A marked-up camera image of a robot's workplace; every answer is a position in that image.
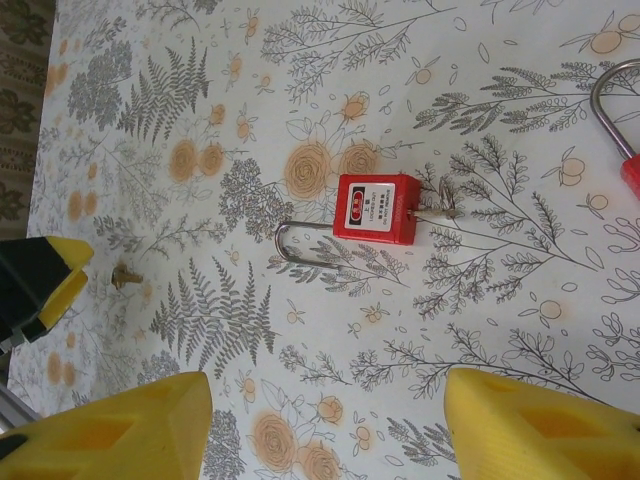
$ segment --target leaf print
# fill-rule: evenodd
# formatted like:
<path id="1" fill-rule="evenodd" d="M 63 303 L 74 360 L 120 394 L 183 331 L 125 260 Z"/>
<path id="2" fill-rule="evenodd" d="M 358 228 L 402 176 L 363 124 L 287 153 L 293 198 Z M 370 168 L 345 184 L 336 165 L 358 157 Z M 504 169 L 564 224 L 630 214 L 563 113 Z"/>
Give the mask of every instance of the leaf print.
<path id="1" fill-rule="evenodd" d="M 432 103 L 432 108 L 416 116 L 414 128 L 428 126 L 430 131 L 448 125 L 461 135 L 481 132 L 496 120 L 511 125 L 512 133 L 524 133 L 547 127 L 558 132 L 587 119 L 583 108 L 589 101 L 591 87 L 613 64 L 600 62 L 597 66 L 583 62 L 564 62 L 561 71 L 545 76 L 537 72 L 515 67 L 500 68 L 512 75 L 496 75 L 495 83 L 480 90 L 490 91 L 494 100 L 471 102 L 462 92 L 442 93 Z M 638 97 L 633 85 L 640 78 L 640 71 L 629 71 L 615 76 L 603 92 L 604 96 Z M 566 82 L 574 83 L 573 91 L 562 89 Z M 523 109 L 510 109 L 510 105 L 524 103 Z"/>
<path id="2" fill-rule="evenodd" d="M 278 225 L 293 214 L 293 204 L 282 199 L 275 183 L 263 184 L 260 174 L 254 159 L 235 160 L 231 171 L 222 177 L 218 204 L 227 230 L 233 231 L 244 219 L 247 234 L 257 243 L 273 238 Z"/>
<path id="3" fill-rule="evenodd" d="M 242 296 L 234 289 L 236 281 L 229 272 L 215 259 L 214 263 L 220 279 L 219 293 L 190 259 L 191 285 L 178 272 L 179 298 L 169 283 L 167 303 L 160 302 L 149 330 L 166 339 L 170 348 L 175 344 L 178 357 L 185 352 L 187 363 L 200 350 L 200 370 L 214 359 L 214 374 L 220 378 L 227 364 L 247 350 L 256 365 L 261 341 L 273 353 L 275 333 L 269 321 L 271 287 L 258 305 L 251 263 Z"/>
<path id="4" fill-rule="evenodd" d="M 156 0 L 146 0 L 146 6 L 141 4 L 136 9 L 136 20 L 141 20 L 145 15 L 150 13 L 151 19 L 157 19 L 160 25 L 163 25 L 165 20 L 170 19 L 171 25 L 169 26 L 169 30 L 173 30 L 183 23 L 193 22 L 199 32 L 200 25 L 193 15 L 189 13 L 188 8 L 189 5 L 186 0 L 161 0 L 159 2 L 156 2 Z"/>
<path id="5" fill-rule="evenodd" d="M 162 209 L 169 203 L 164 189 L 154 188 L 160 169 L 161 155 L 156 149 L 140 151 L 133 143 L 120 141 L 113 151 L 107 150 L 118 168 L 120 195 L 129 200 L 138 220 L 154 226 Z"/>
<path id="6" fill-rule="evenodd" d="M 207 448 L 202 459 L 202 473 L 210 480 L 237 480 L 245 472 L 240 458 L 240 434 L 231 410 L 213 412 Z"/>
<path id="7" fill-rule="evenodd" d="M 604 263 L 602 263 L 602 258 L 600 255 L 596 253 L 596 251 L 591 247 L 585 247 L 584 253 L 591 263 L 593 263 L 596 267 L 604 269 Z"/>
<path id="8" fill-rule="evenodd" d="M 489 57 L 489 51 L 487 50 L 487 47 L 485 47 L 484 43 L 482 42 L 480 42 L 480 44 L 478 45 L 478 54 L 480 55 L 482 61 L 488 65 L 491 58 Z"/>
<path id="9" fill-rule="evenodd" d="M 412 462 L 425 467 L 437 465 L 438 460 L 456 462 L 453 442 L 446 427 L 436 423 L 434 427 L 424 426 L 418 429 L 406 418 L 402 422 L 392 418 L 387 418 L 387 421 L 390 424 L 389 435 L 402 444 L 404 454 Z M 397 458 L 395 460 L 397 462 L 392 463 L 391 459 L 387 458 L 387 461 L 394 466 L 404 465 L 401 460 Z"/>
<path id="10" fill-rule="evenodd" d="M 286 91 L 294 103 L 308 101 L 340 63 L 346 70 L 373 62 L 388 65 L 406 53 L 409 30 L 418 20 L 455 8 L 438 10 L 426 3 L 426 13 L 386 25 L 377 3 L 346 0 L 335 14 L 301 6 L 290 19 L 266 28 L 262 58 L 277 65 L 289 62 L 292 83 Z"/>
<path id="11" fill-rule="evenodd" d="M 103 53 L 91 58 L 86 73 L 71 82 L 67 100 L 69 115 L 84 123 L 95 118 L 103 131 L 117 120 L 122 97 L 118 83 L 131 77 L 131 43 L 113 41 Z"/>
<path id="12" fill-rule="evenodd" d="M 280 362 L 284 368 L 291 372 L 295 372 L 299 368 L 302 371 L 301 380 L 304 383 L 324 386 L 325 380 L 329 379 L 331 383 L 339 382 L 351 385 L 342 378 L 342 372 L 336 369 L 331 355 L 320 352 L 316 355 L 316 359 L 318 363 L 309 362 L 307 357 L 296 350 L 293 345 L 287 345 L 280 352 Z"/>
<path id="13" fill-rule="evenodd" d="M 318 240 L 318 247 L 311 250 L 316 257 L 324 262 L 340 265 L 337 273 L 323 272 L 318 267 L 304 267 L 287 262 L 279 255 L 269 258 L 267 269 L 278 269 L 276 273 L 289 272 L 289 277 L 295 278 L 296 283 L 311 283 L 317 278 L 326 285 L 328 292 L 348 292 L 350 297 L 358 297 L 371 293 L 372 280 L 387 280 L 405 286 L 400 280 L 407 270 L 386 251 L 378 251 L 367 244 L 358 245 L 357 249 L 349 250 L 336 239 L 323 237 L 326 242 Z M 300 256 L 302 252 L 296 247 L 287 247 L 291 254 Z"/>
<path id="14" fill-rule="evenodd" d="M 417 400 L 427 397 L 433 398 L 444 384 L 443 380 L 449 369 L 467 365 L 534 385 L 555 387 L 574 395 L 605 403 L 576 384 L 583 373 L 584 364 L 561 367 L 555 363 L 554 356 L 558 355 L 552 354 L 559 353 L 561 356 L 566 351 L 556 352 L 553 337 L 544 337 L 540 333 L 534 335 L 520 329 L 511 329 L 510 331 L 509 345 L 513 349 L 502 354 L 500 363 L 498 363 L 497 354 L 490 355 L 486 352 L 482 345 L 480 331 L 466 330 L 449 323 L 446 334 L 451 336 L 452 349 L 457 350 L 459 356 L 447 360 L 436 355 L 434 359 L 428 359 L 424 354 L 424 346 L 414 345 L 413 342 L 397 344 L 395 340 L 385 340 L 384 355 L 388 355 L 388 363 L 381 361 L 375 350 L 360 352 L 351 361 L 351 373 L 354 380 L 364 390 L 371 391 L 382 384 L 393 383 L 394 371 L 409 366 L 410 374 L 415 378 L 415 383 L 409 386 L 408 391 Z M 525 362 L 523 367 L 514 368 L 507 361 L 517 358 L 521 358 Z M 398 438 L 404 439 L 405 437 L 402 437 L 400 433 L 403 431 L 404 429 L 396 425 L 397 437 L 394 438 L 396 440 Z"/>
<path id="15" fill-rule="evenodd" d="M 205 75 L 206 47 L 199 61 L 193 37 L 188 59 L 169 47 L 165 50 L 169 57 L 168 67 L 156 63 L 151 56 L 147 58 L 148 74 L 145 76 L 140 71 L 139 89 L 131 87 L 131 100 L 125 102 L 118 120 L 118 128 L 131 135 L 135 133 L 138 138 L 146 139 L 153 127 L 152 143 L 163 129 L 163 138 L 167 140 L 178 117 L 187 107 L 195 113 L 199 96 L 207 98 L 209 91 Z"/>

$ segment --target table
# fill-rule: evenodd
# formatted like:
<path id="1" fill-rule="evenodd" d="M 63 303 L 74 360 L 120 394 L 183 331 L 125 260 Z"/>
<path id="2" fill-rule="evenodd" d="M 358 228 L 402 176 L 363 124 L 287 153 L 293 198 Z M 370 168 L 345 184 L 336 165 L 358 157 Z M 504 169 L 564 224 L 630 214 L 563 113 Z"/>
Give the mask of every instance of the table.
<path id="1" fill-rule="evenodd" d="M 638 411 L 640 218 L 588 107 L 640 51 L 618 0 L 61 0 L 29 232 L 89 283 L 15 352 L 43 415 L 201 369 L 202 478 L 457 478 L 442 394 L 470 366 Z M 628 135 L 640 72 L 603 99 Z M 404 171 L 464 214 L 412 247 L 331 222 L 341 173 Z M 116 291 L 118 262 L 144 277 Z"/>

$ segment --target padlock body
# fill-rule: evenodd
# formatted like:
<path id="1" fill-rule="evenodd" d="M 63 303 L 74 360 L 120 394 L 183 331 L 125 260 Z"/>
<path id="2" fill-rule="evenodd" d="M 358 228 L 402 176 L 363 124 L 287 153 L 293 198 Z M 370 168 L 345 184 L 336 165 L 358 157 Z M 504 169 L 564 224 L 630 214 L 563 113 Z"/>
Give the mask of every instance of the padlock body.
<path id="1" fill-rule="evenodd" d="M 620 169 L 622 179 L 631 187 L 636 198 L 640 200 L 640 154 L 626 160 Z"/>
<path id="2" fill-rule="evenodd" d="M 333 234 L 368 242 L 413 245 L 420 181 L 405 174 L 341 175 Z"/>

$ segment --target fern print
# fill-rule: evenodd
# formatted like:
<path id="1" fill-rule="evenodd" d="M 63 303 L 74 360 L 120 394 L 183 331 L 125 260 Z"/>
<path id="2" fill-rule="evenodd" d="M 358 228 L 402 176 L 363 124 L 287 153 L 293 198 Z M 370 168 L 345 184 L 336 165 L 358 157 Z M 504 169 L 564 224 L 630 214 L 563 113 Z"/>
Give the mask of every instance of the fern print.
<path id="1" fill-rule="evenodd" d="M 269 321 L 271 287 L 262 300 L 256 298 L 251 263 L 241 294 L 235 289 L 236 280 L 215 258 L 213 261 L 219 289 L 212 287 L 191 258 L 189 278 L 178 272 L 177 292 L 169 283 L 167 301 L 160 303 L 150 331 L 166 340 L 172 350 L 175 347 L 178 357 L 184 355 L 187 363 L 199 353 L 199 370 L 213 361 L 214 375 L 220 378 L 228 363 L 244 352 L 249 352 L 256 365 L 261 342 L 273 353 L 276 334 Z"/>
<path id="2" fill-rule="evenodd" d="M 385 340 L 381 355 L 387 356 L 388 361 L 380 360 L 375 350 L 360 352 L 351 361 L 353 379 L 364 390 L 371 391 L 380 385 L 393 383 L 399 376 L 411 375 L 414 383 L 408 390 L 417 400 L 433 398 L 444 385 L 451 368 L 467 366 L 605 403 L 578 385 L 584 363 L 575 361 L 569 350 L 556 351 L 553 337 L 512 329 L 509 336 L 511 349 L 498 355 L 486 351 L 480 331 L 470 331 L 450 323 L 445 333 L 451 337 L 451 348 L 457 356 L 445 359 L 436 354 L 429 358 L 430 349 L 425 345 Z"/>
<path id="3" fill-rule="evenodd" d="M 598 77 L 609 70 L 612 62 L 600 62 L 597 66 L 583 62 L 565 62 L 561 70 L 545 76 L 522 68 L 503 67 L 505 74 L 492 79 L 495 83 L 480 90 L 491 92 L 484 101 L 471 102 L 462 92 L 443 93 L 436 97 L 432 108 L 418 113 L 414 128 L 428 127 L 438 130 L 445 125 L 459 130 L 461 135 L 481 132 L 496 120 L 511 125 L 510 132 L 524 133 L 540 128 L 559 132 L 587 119 L 586 102 Z M 635 87 L 640 81 L 640 71 L 630 69 L 609 82 L 603 96 L 640 99 Z M 573 90 L 559 86 L 574 83 Z M 509 105 L 525 103 L 524 109 L 509 110 Z"/>
<path id="4" fill-rule="evenodd" d="M 131 135 L 146 139 L 151 133 L 155 143 L 163 131 L 165 140 L 180 115 L 188 108 L 196 113 L 200 95 L 207 98 L 209 81 L 206 79 L 207 48 L 201 57 L 196 51 L 195 38 L 191 38 L 191 53 L 185 59 L 175 50 L 165 47 L 169 65 L 147 58 L 147 75 L 138 75 L 139 87 L 131 87 L 131 99 L 125 102 L 118 128 Z"/>
<path id="5" fill-rule="evenodd" d="M 408 32 L 418 20 L 455 9 L 425 3 L 424 14 L 392 23 L 385 23 L 385 14 L 369 0 L 345 0 L 331 13 L 302 6 L 289 19 L 267 27 L 262 58 L 276 65 L 288 62 L 293 83 L 286 90 L 292 102 L 306 102 L 340 64 L 345 70 L 374 62 L 388 65 L 406 53 Z"/>
<path id="6" fill-rule="evenodd" d="M 323 236 L 325 241 L 318 240 L 318 246 L 311 248 L 316 258 L 340 266 L 337 273 L 323 271 L 318 267 L 305 267 L 287 262 L 279 255 L 269 258 L 268 269 L 277 269 L 277 274 L 289 273 L 296 283 L 312 283 L 320 279 L 327 292 L 346 292 L 350 297 L 359 297 L 372 292 L 371 281 L 386 280 L 406 287 L 400 277 L 409 269 L 409 265 L 400 262 L 386 250 L 361 243 L 357 249 L 349 250 L 333 237 Z M 297 257 L 302 252 L 297 247 L 287 247 Z"/>
<path id="7" fill-rule="evenodd" d="M 414 298 L 414 308 L 420 315 L 434 319 L 448 310 L 459 314 L 470 303 L 479 303 L 487 293 L 495 294 L 497 303 L 512 300 L 522 289 L 523 281 L 551 260 L 562 260 L 594 271 L 594 267 L 569 256 L 559 242 L 564 233 L 562 223 L 547 200 L 538 192 L 531 195 L 531 206 L 522 201 L 527 176 L 527 157 L 512 152 L 509 155 L 493 135 L 485 135 L 481 144 L 465 142 L 462 154 L 453 154 L 449 165 L 454 177 L 463 179 L 454 186 L 447 178 L 449 196 L 456 208 L 465 211 L 472 200 L 479 207 L 469 214 L 489 227 L 474 229 L 460 226 L 459 220 L 441 224 L 423 220 L 431 225 L 429 235 L 436 250 L 423 267 L 428 278 L 424 285 L 431 292 Z M 443 203 L 435 188 L 435 169 L 427 164 L 418 171 L 423 190 L 427 194 L 424 206 Z M 474 245 L 473 239 L 493 239 L 493 247 Z M 455 261 L 453 254 L 471 251 L 474 255 Z M 502 265 L 503 278 L 494 278 L 496 263 Z"/>

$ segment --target padlock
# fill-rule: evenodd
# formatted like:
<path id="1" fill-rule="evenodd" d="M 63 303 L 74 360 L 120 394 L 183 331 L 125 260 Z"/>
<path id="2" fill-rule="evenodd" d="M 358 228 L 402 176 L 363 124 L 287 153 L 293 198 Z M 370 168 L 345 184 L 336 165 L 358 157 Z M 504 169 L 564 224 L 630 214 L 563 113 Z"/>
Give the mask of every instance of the padlock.
<path id="1" fill-rule="evenodd" d="M 333 225 L 286 221 L 275 233 L 276 250 L 288 262 L 301 265 L 340 269 L 340 265 L 306 260 L 287 251 L 282 234 L 289 227 L 333 230 L 333 235 L 348 240 L 413 245 L 417 219 L 444 215 L 455 218 L 454 199 L 441 180 L 440 198 L 448 203 L 443 208 L 420 210 L 420 180 L 406 174 L 341 175 Z"/>
<path id="2" fill-rule="evenodd" d="M 626 62 L 615 65 L 610 70 L 607 70 L 595 83 L 591 90 L 591 110 L 596 118 L 600 121 L 604 129 L 611 136 L 618 148 L 627 157 L 627 160 L 622 164 L 620 174 L 622 179 L 631 187 L 633 193 L 640 200 L 640 155 L 636 154 L 626 138 L 620 133 L 618 127 L 614 125 L 609 116 L 602 108 L 600 102 L 600 94 L 605 85 L 616 75 L 625 70 L 631 68 L 640 68 L 640 58 L 634 60 L 627 60 Z"/>

